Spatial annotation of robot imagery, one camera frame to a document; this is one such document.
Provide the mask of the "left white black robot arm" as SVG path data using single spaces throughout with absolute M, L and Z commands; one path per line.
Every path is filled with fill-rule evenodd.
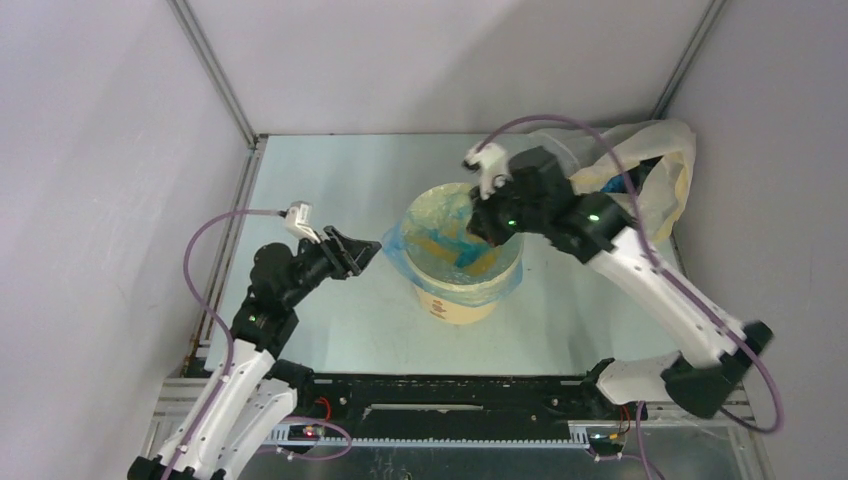
M 177 431 L 153 458 L 136 458 L 128 478 L 235 479 L 277 424 L 311 412 L 313 371 L 280 357 L 299 322 L 295 308 L 323 281 L 362 274 L 380 249 L 332 226 L 297 250 L 258 249 L 222 361 Z

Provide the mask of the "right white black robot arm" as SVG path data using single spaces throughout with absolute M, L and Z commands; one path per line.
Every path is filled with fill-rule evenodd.
M 519 233 L 545 237 L 560 252 L 603 275 L 665 330 L 676 352 L 601 361 L 581 392 L 585 411 L 606 418 L 620 405 L 671 401 L 691 415 L 716 415 L 772 341 L 761 321 L 742 322 L 714 305 L 650 243 L 633 217 L 604 192 L 578 194 L 557 157 L 542 147 L 509 155 L 474 147 L 463 166 L 479 176 L 469 198 L 470 234 L 501 246 Z

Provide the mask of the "translucent yellowish plastic bag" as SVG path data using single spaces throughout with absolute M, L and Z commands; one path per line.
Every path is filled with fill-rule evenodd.
M 689 197 L 695 164 L 695 133 L 684 122 L 672 119 L 618 125 L 602 129 L 600 136 L 614 148 L 626 171 L 647 159 L 661 158 L 637 196 L 649 240 L 659 243 L 668 239 Z M 608 151 L 588 133 L 542 128 L 530 132 L 528 137 L 559 158 L 578 194 L 601 191 L 608 180 L 619 175 Z M 627 194 L 610 195 L 629 213 L 633 212 Z

